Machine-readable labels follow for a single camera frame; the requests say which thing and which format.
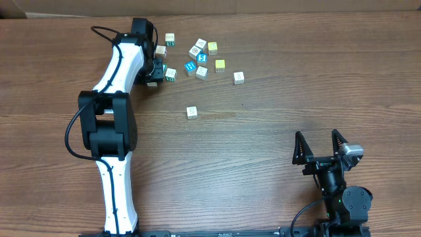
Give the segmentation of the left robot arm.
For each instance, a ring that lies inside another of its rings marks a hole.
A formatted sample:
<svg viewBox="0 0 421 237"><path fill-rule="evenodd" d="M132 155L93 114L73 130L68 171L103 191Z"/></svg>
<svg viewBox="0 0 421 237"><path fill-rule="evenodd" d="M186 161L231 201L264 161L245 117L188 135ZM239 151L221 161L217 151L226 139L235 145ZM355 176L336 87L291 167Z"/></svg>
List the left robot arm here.
<svg viewBox="0 0 421 237"><path fill-rule="evenodd" d="M110 40L112 57L100 82L78 96L82 140L101 176L106 219L100 236L139 236L133 203L132 153L137 124L130 100L133 85L156 87L164 80L162 59L155 57L157 29L146 18L134 18L130 32Z"/></svg>

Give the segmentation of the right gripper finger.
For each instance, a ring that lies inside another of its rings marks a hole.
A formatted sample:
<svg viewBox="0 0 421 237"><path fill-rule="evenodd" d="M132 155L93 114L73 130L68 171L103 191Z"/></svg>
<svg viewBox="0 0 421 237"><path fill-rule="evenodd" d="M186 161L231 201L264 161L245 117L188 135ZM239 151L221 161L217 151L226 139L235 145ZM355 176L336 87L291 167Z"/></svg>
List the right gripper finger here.
<svg viewBox="0 0 421 237"><path fill-rule="evenodd" d="M343 155L345 153L343 145L347 143L348 141L341 135L341 133L338 130L332 130L332 145L334 154Z"/></svg>
<svg viewBox="0 0 421 237"><path fill-rule="evenodd" d="M300 131L295 133L295 148L293 152L293 165L305 165L314 157L308 143Z"/></svg>

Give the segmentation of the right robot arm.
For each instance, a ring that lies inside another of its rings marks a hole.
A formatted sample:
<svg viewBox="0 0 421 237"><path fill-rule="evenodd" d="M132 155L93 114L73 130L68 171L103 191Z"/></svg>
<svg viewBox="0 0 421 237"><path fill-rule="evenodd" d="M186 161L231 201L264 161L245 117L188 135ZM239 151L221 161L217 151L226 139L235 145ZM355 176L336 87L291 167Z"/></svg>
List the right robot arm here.
<svg viewBox="0 0 421 237"><path fill-rule="evenodd" d="M368 221L372 192L362 186L347 186L345 172L357 166L364 150L359 144L349 143L338 130L332 130L333 155L315 157L300 131L295 133L292 163L302 165L303 175L310 175L321 191L322 197L306 205L294 216L289 233L296 234L297 219L311 207L324 203L326 219L318 219L308 227L305 236L369 236L370 230L363 224Z"/></svg>

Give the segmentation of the yellow top wooden block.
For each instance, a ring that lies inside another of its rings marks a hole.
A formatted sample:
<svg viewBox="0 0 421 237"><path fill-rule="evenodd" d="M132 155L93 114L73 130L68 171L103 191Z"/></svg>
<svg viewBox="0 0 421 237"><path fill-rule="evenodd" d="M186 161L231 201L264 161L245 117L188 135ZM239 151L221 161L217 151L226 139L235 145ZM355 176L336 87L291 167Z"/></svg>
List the yellow top wooden block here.
<svg viewBox="0 0 421 237"><path fill-rule="evenodd" d="M158 83L157 82L148 82L147 83L147 86L148 87L157 87L158 86Z"/></svg>

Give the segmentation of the white block plain top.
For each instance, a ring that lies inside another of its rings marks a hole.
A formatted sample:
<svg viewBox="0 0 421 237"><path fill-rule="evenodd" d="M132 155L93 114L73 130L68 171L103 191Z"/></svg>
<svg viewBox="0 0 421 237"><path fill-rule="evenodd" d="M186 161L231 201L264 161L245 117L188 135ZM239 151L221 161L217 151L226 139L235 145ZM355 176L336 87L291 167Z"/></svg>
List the white block plain top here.
<svg viewBox="0 0 421 237"><path fill-rule="evenodd" d="M198 118L198 112L197 112L196 106L187 107L186 113L187 113L188 119L197 119Z"/></svg>

